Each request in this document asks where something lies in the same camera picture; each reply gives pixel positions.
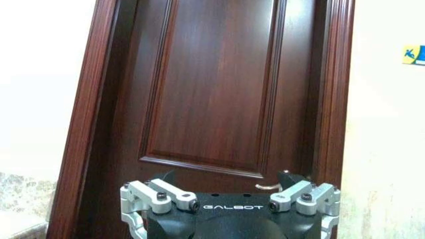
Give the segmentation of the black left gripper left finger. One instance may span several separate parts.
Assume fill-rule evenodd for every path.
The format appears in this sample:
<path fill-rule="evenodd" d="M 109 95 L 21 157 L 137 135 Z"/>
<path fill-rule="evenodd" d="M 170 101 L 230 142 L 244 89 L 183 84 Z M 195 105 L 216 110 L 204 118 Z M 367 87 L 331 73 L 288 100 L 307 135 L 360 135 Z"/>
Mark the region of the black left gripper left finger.
<path fill-rule="evenodd" d="M 198 195 L 186 191 L 165 180 L 154 178 L 147 182 L 127 182 L 121 187 L 122 221 L 127 223 L 134 239 L 146 239 L 149 231 L 145 225 L 147 212 L 165 215 L 173 206 L 183 212 L 198 212 Z"/>

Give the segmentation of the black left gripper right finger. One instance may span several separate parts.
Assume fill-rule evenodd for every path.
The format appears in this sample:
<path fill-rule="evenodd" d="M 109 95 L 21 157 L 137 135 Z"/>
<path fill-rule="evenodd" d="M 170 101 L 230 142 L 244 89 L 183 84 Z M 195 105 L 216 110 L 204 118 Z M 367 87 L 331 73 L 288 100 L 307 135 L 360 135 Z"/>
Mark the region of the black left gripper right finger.
<path fill-rule="evenodd" d="M 279 191 L 270 196 L 270 210 L 274 214 L 288 213 L 308 219 L 320 217 L 318 239 L 330 239 L 340 222 L 342 191 L 330 183 L 316 185 L 303 175 L 290 171 L 278 173 Z"/>

